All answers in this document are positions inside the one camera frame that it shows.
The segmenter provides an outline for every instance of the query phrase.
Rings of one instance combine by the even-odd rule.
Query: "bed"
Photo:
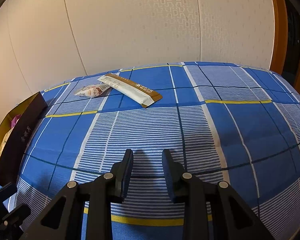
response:
[[[183,205],[167,194],[161,153],[200,179],[225,180],[275,239],[300,228],[300,95],[270,70],[229,63],[178,62],[113,70],[159,92],[144,109],[112,89],[98,98],[74,95],[105,73],[42,91],[49,107],[25,152],[18,192],[32,210],[25,230],[70,180],[85,183],[134,152],[128,195],[112,204],[114,239],[181,239]],[[84,219],[89,203],[86,203]],[[82,239],[85,236],[85,222]]]

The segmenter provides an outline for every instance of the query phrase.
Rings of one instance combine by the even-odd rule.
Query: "snack wrapper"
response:
[[[135,100],[143,108],[152,105],[162,98],[162,95],[158,92],[112,73],[103,75],[98,80]]]
[[[74,94],[80,97],[95,98],[100,96],[104,91],[109,89],[110,86],[107,84],[90,85],[77,90]]]

